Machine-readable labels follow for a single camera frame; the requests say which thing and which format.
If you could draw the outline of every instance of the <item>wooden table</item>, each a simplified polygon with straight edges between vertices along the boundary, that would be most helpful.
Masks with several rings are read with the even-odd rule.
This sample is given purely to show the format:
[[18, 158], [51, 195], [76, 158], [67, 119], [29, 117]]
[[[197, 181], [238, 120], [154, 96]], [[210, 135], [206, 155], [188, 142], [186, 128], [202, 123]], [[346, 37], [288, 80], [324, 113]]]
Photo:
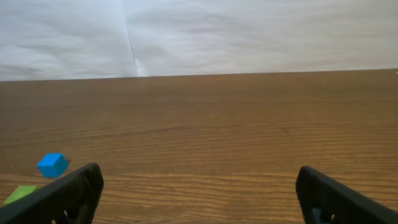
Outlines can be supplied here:
[[94, 223], [303, 223], [309, 165], [398, 210], [398, 70], [0, 83], [0, 201], [62, 152]]

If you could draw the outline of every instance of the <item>blue block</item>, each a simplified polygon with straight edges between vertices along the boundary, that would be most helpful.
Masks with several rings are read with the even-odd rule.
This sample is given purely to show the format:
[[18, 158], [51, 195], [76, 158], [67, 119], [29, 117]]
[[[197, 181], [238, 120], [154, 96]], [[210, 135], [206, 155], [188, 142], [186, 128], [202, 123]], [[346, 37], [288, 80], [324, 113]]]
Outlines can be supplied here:
[[68, 162], [62, 153], [47, 153], [37, 164], [44, 177], [60, 177], [68, 167]]

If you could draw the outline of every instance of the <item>toy block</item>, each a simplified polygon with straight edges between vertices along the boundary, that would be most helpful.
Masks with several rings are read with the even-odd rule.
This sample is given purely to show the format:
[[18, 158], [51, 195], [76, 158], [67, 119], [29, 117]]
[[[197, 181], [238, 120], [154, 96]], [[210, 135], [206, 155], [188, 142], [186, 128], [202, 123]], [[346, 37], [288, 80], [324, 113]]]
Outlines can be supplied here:
[[16, 200], [29, 195], [33, 191], [37, 190], [38, 186], [18, 186], [17, 189], [4, 201], [5, 204], [15, 202]]
[[44, 177], [60, 177], [68, 167], [68, 162], [62, 153], [47, 153], [37, 164]]

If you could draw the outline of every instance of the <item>green cube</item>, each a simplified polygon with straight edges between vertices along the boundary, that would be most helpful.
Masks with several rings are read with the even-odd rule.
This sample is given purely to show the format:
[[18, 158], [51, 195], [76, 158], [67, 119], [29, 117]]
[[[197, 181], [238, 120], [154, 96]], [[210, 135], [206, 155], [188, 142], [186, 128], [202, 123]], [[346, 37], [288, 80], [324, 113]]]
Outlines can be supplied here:
[[15, 202], [16, 200], [29, 195], [33, 191], [37, 190], [38, 186], [18, 186], [17, 189], [4, 201], [5, 204]]

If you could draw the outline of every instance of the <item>white paper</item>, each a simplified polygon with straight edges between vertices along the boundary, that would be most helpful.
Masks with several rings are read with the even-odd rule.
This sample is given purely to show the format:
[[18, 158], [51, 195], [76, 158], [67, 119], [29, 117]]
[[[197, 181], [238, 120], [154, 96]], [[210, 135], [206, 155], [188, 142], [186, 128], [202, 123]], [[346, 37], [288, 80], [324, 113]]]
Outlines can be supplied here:
[[397, 0], [124, 0], [139, 76], [398, 67]]
[[0, 2], [0, 80], [135, 75], [121, 0]]

